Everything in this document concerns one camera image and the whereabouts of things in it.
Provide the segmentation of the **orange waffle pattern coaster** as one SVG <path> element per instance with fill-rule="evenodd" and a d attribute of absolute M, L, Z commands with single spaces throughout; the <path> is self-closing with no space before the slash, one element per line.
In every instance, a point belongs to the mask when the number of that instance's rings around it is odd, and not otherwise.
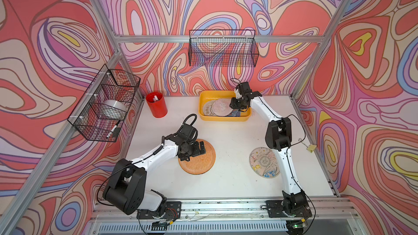
<path fill-rule="evenodd" d="M 201 175 L 208 172 L 215 164 L 216 152 L 213 146 L 206 140 L 197 139 L 203 142 L 206 150 L 205 154 L 191 157 L 190 161 L 179 161 L 179 165 L 183 171 L 191 175 Z"/>

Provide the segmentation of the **pink unicorn coaster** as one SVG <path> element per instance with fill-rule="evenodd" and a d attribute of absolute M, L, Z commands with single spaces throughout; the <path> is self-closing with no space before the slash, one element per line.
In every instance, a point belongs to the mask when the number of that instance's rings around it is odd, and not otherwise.
<path fill-rule="evenodd" d="M 212 105 L 212 111 L 216 116 L 228 116 L 233 111 L 230 102 L 231 99 L 217 99 Z"/>

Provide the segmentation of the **beige cat coaster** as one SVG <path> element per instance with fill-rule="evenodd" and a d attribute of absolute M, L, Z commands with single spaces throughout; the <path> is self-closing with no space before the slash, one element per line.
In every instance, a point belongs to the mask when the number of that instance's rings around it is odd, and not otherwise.
<path fill-rule="evenodd" d="M 214 103 L 215 103 L 215 100 L 211 100 L 204 104 L 202 108 L 202 112 L 205 116 L 216 116 L 215 112 L 213 111 Z"/>

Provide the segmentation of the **blue toast cartoon coaster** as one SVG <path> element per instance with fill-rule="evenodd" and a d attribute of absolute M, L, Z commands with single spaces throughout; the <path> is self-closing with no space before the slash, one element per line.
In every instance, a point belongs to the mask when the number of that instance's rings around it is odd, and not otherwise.
<path fill-rule="evenodd" d="M 241 116 L 241 111 L 237 110 L 237 109 L 233 109 L 231 111 L 231 113 L 229 113 L 227 115 L 227 117 L 240 117 Z"/>

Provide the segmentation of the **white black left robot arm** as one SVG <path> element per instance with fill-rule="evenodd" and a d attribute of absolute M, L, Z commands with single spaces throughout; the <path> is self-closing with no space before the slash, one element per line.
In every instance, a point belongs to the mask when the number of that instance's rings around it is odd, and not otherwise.
<path fill-rule="evenodd" d="M 155 191 L 147 190 L 147 175 L 165 162 L 178 158 L 189 161 L 206 153 L 204 143 L 197 141 L 198 130 L 183 124 L 175 133 L 162 137 L 161 143 L 143 156 L 133 160 L 119 160 L 103 191 L 103 199 L 127 215 L 138 210 L 165 215 L 167 198 Z"/>

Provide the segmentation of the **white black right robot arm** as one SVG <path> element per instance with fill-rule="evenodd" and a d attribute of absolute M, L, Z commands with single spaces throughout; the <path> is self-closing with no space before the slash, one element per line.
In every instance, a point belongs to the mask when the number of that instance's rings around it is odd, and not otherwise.
<path fill-rule="evenodd" d="M 307 207 L 308 198 L 299 184 L 291 158 L 292 122 L 290 118 L 283 117 L 274 111 L 259 91 L 251 90 L 248 82 L 239 83 L 234 92 L 236 96 L 230 102 L 232 109 L 243 111 L 250 108 L 268 123 L 265 142 L 278 160 L 283 182 L 284 207 L 290 211 Z"/>

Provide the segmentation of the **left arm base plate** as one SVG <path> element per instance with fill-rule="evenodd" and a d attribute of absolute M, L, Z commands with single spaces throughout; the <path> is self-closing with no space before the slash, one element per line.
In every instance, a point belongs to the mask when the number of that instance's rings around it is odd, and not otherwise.
<path fill-rule="evenodd" d="M 168 201 L 156 211 L 138 210 L 137 218 L 140 220 L 176 220 L 181 217 L 181 210 L 181 201 Z"/>

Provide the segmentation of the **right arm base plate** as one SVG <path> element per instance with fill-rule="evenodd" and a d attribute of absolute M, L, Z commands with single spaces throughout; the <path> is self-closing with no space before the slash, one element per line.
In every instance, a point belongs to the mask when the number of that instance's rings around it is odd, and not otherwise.
<path fill-rule="evenodd" d="M 291 202 L 290 200 L 267 200 L 265 208 L 270 218 L 305 218 L 312 217 L 307 201 Z"/>

